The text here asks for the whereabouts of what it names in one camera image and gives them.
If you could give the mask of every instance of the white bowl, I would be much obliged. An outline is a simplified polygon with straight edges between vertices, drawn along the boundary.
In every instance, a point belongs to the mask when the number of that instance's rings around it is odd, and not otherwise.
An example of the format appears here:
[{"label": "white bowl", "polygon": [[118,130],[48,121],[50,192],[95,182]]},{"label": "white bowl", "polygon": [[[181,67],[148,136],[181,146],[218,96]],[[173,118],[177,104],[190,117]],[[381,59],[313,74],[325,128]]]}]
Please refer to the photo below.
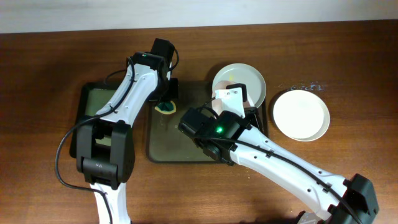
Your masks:
[{"label": "white bowl", "polygon": [[284,93],[275,102],[275,124],[286,136],[298,141],[313,141],[323,136],[330,124],[326,104],[304,90]]}]

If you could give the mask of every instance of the round white plate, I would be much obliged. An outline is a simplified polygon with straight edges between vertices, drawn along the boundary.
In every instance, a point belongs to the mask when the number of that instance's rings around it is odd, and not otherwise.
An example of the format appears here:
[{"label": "round white plate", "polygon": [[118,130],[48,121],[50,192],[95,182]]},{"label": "round white plate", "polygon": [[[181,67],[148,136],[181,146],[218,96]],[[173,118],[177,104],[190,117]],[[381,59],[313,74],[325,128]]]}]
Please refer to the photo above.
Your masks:
[{"label": "round white plate", "polygon": [[315,94],[292,90],[280,96],[274,105],[276,125],[286,136],[298,141],[313,141],[326,133],[330,114]]},{"label": "round white plate", "polygon": [[243,63],[234,63],[222,68],[214,77],[212,90],[215,90],[217,83],[221,81],[230,81],[234,83],[243,83],[246,85],[248,95],[258,108],[266,98],[266,82],[261,73],[250,65]]}]

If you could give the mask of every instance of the wood surface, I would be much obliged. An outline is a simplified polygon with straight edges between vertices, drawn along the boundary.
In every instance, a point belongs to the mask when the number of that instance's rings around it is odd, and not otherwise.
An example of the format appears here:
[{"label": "wood surface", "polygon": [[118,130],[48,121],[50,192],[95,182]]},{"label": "wood surface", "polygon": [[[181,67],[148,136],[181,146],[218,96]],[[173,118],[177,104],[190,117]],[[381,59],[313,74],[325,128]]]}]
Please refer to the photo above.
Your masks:
[{"label": "wood surface", "polygon": [[[398,220],[398,21],[272,24],[0,35],[0,223],[97,223],[92,193],[62,186],[56,148],[74,124],[81,87],[150,50],[156,37],[180,52],[174,77],[212,80],[229,63],[257,68],[267,105],[283,90],[311,87],[328,106],[314,142],[270,137],[330,172],[371,179],[380,212]],[[147,109],[134,123],[136,165],[127,209],[136,223],[239,223],[294,218],[308,208],[245,167],[154,164],[145,155]],[[88,186],[63,148],[60,172]]]}]

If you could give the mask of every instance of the white casing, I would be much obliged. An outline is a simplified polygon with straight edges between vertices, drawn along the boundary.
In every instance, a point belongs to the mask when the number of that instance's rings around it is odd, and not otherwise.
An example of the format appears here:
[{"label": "white casing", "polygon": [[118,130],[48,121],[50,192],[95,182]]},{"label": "white casing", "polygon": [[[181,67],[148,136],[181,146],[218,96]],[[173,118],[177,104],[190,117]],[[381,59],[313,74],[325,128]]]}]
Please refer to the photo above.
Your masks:
[{"label": "white casing", "polygon": [[[156,89],[158,79],[157,71],[150,69],[150,67],[147,65],[135,64],[134,70],[135,82],[132,84],[127,97],[115,111],[117,113],[111,113],[107,116],[103,116],[100,119],[114,123],[118,122],[119,120],[123,120],[126,124],[130,124],[132,126],[142,105],[148,96]],[[119,88],[116,90],[108,103],[99,111],[97,111],[96,114],[102,114],[109,111],[109,106],[115,106],[120,101],[129,86],[131,77],[131,66],[128,66],[126,76],[119,85]]]},{"label": "white casing", "polygon": [[216,90],[216,99],[221,99],[221,110],[236,113],[244,118],[242,88]]},{"label": "white casing", "polygon": [[[343,185],[345,180],[343,176],[329,173],[311,165],[272,142],[254,126],[250,130],[243,131],[238,140],[273,151],[275,154],[294,161],[316,175],[324,183],[331,185],[332,189],[340,196],[343,196],[347,190],[346,186]],[[321,185],[318,185],[315,180],[293,165],[273,156],[268,158],[266,153],[251,147],[242,144],[236,145],[238,148],[230,152],[232,161],[259,172],[294,194],[321,219],[327,220],[330,217],[331,214],[328,212],[330,205],[337,206],[339,204],[337,198],[329,192],[324,192]]]},{"label": "white casing", "polygon": [[[120,183],[117,190],[112,190],[110,186],[98,183],[90,184],[90,187],[106,193],[106,199],[111,209],[113,223],[130,224],[131,220],[127,213],[126,206],[126,183]],[[109,214],[104,199],[99,193],[94,194],[95,200],[97,201],[99,224],[109,224]]]}]

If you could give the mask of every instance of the plate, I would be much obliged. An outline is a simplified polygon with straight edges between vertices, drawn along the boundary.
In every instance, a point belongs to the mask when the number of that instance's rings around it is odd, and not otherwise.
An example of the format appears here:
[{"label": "plate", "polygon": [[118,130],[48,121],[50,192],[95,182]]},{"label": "plate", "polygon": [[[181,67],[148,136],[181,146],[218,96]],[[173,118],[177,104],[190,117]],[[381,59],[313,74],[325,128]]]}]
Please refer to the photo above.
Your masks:
[{"label": "plate", "polygon": [[326,104],[317,95],[304,90],[281,95],[275,102],[273,117],[280,131],[298,141],[320,138],[330,124]]},{"label": "plate", "polygon": [[229,81],[233,83],[243,83],[246,85],[248,95],[258,108],[266,98],[266,82],[261,73],[250,65],[234,63],[222,68],[214,77],[212,90],[215,90],[217,83]]}]

